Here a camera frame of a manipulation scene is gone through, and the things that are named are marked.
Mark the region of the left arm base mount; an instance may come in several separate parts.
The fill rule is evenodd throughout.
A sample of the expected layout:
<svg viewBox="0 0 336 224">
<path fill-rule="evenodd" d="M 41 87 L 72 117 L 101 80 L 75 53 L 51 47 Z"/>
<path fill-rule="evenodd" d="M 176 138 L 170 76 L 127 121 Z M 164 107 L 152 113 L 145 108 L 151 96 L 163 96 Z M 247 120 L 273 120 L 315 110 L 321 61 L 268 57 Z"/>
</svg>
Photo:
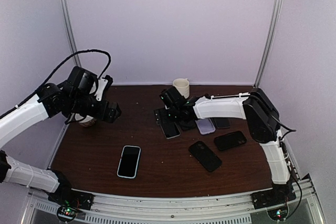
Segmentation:
<svg viewBox="0 0 336 224">
<path fill-rule="evenodd" d="M 93 194 L 76 190 L 71 190 L 70 193 L 63 195 L 59 193 L 47 193 L 47 195 L 49 201 L 77 210 L 90 210 L 94 199 Z"/>
</svg>

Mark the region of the purple smartphone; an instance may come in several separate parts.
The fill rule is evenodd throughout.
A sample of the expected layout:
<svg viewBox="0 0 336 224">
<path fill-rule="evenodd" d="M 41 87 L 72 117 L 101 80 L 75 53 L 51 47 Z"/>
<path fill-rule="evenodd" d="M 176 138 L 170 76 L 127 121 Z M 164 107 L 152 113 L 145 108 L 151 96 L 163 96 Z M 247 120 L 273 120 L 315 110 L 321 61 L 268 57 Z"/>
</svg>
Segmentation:
<svg viewBox="0 0 336 224">
<path fill-rule="evenodd" d="M 214 125 L 217 129 L 228 129 L 230 128 L 230 121 L 228 118 L 214 118 Z"/>
</svg>

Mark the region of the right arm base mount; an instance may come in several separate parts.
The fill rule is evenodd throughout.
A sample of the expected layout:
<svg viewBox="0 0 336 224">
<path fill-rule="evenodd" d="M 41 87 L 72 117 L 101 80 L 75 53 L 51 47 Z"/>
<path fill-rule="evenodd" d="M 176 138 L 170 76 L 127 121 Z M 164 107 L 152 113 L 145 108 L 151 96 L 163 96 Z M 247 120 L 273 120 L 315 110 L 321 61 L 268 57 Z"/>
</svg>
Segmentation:
<svg viewBox="0 0 336 224">
<path fill-rule="evenodd" d="M 295 200 L 296 194 L 291 191 L 285 194 L 282 191 L 269 189 L 251 194 L 254 209 L 269 208 L 277 205 L 285 205 L 288 201 Z"/>
</svg>

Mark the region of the black phone case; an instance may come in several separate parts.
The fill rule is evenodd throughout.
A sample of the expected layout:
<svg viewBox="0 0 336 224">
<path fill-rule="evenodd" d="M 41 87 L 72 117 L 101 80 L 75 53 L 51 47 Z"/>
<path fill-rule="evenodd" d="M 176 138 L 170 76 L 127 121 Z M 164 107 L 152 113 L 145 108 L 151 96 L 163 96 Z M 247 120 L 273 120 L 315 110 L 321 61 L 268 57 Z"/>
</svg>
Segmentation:
<svg viewBox="0 0 336 224">
<path fill-rule="evenodd" d="M 195 142 L 188 151 L 210 173 L 222 165 L 222 160 L 203 141 Z"/>
<path fill-rule="evenodd" d="M 219 151 L 229 150 L 247 143 L 247 139 L 241 131 L 231 132 L 214 138 L 214 144 Z"/>
</svg>

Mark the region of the black phone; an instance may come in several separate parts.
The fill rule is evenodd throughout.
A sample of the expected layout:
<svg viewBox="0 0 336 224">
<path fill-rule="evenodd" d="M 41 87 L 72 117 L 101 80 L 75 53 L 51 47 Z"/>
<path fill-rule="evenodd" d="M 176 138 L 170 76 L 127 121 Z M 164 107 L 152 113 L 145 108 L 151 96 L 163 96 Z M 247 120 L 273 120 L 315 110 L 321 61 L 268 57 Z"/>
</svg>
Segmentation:
<svg viewBox="0 0 336 224">
<path fill-rule="evenodd" d="M 166 139 L 172 139 L 181 135 L 175 123 L 164 123 L 161 125 L 161 129 Z"/>
<path fill-rule="evenodd" d="M 192 130 L 197 127 L 194 121 L 180 121 L 178 124 L 182 131 Z"/>
</svg>

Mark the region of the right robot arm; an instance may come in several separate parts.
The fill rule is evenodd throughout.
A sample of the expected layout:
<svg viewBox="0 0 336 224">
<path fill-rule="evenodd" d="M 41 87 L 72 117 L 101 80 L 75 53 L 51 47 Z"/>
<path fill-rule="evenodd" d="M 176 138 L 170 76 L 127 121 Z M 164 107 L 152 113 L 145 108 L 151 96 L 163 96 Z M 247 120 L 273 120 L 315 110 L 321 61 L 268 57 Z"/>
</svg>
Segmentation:
<svg viewBox="0 0 336 224">
<path fill-rule="evenodd" d="M 262 89 L 235 95 L 204 95 L 183 97 L 176 87 L 160 94 L 168 120 L 196 121 L 210 118 L 235 118 L 247 122 L 249 134 L 262 147 L 271 171 L 273 184 L 269 192 L 272 203 L 279 204 L 289 196 L 286 185 L 290 179 L 287 154 L 282 144 L 283 134 L 279 113 Z"/>
</svg>

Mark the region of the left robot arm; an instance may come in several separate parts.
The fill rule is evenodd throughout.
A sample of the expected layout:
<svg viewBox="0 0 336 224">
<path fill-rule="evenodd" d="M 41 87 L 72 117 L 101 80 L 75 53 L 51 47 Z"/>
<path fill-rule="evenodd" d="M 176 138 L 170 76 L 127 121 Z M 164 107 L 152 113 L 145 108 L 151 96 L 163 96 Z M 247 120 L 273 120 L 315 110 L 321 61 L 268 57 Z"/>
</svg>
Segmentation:
<svg viewBox="0 0 336 224">
<path fill-rule="evenodd" d="M 93 121 L 113 123 L 121 110 L 117 103 L 105 100 L 113 83 L 106 75 L 74 67 L 63 83 L 42 84 L 33 96 L 1 118 L 1 146 L 6 145 L 31 126 L 61 113 L 66 124 L 89 125 Z M 15 183 L 54 193 L 64 205 L 71 205 L 76 197 L 71 185 L 60 172 L 39 169 L 19 162 L 1 151 L 1 182 Z"/>
</svg>

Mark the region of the lilac silicone phone case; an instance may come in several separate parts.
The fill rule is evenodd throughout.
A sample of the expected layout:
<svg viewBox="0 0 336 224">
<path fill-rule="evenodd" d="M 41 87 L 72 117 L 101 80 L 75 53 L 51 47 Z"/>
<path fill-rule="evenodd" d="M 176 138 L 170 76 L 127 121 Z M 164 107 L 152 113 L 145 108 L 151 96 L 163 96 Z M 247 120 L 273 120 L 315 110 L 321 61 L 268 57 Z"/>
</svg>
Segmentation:
<svg viewBox="0 0 336 224">
<path fill-rule="evenodd" d="M 195 123 L 201 135 L 212 134 L 216 131 L 211 119 L 199 119 Z"/>
</svg>

